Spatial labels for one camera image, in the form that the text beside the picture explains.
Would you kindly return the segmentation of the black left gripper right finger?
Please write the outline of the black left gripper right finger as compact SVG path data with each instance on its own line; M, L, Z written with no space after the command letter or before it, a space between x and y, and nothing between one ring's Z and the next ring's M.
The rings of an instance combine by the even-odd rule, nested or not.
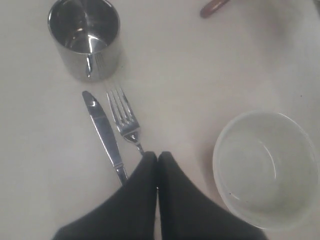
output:
M205 196L164 151L157 163L161 234L164 240L265 240L262 230Z

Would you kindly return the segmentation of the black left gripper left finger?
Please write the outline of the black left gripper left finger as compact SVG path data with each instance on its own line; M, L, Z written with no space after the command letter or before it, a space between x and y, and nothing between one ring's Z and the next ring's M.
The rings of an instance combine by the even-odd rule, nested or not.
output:
M152 240L157 202L157 157L144 153L138 166L107 201L60 228L55 240Z

